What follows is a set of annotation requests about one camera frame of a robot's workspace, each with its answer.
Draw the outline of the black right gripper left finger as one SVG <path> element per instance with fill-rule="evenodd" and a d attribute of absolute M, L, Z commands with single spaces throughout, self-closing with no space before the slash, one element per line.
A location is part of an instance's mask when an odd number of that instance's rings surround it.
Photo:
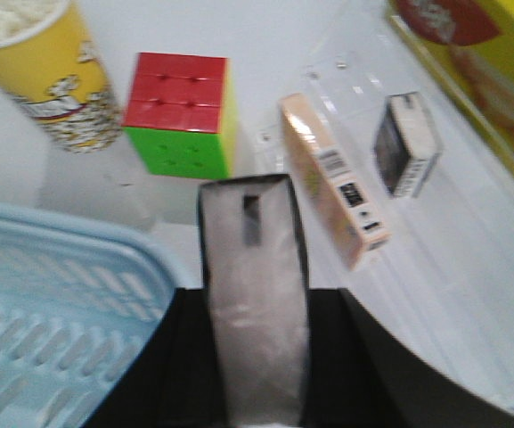
<path fill-rule="evenodd" d="M 85 427 L 226 427 L 216 345 L 201 289 L 179 288 L 157 329 Z"/>

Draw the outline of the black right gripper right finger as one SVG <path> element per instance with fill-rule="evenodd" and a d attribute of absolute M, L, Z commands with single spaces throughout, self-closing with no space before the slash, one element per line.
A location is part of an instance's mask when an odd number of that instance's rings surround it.
<path fill-rule="evenodd" d="M 344 288 L 308 294 L 305 427 L 514 427 L 514 416 L 451 381 Z"/>

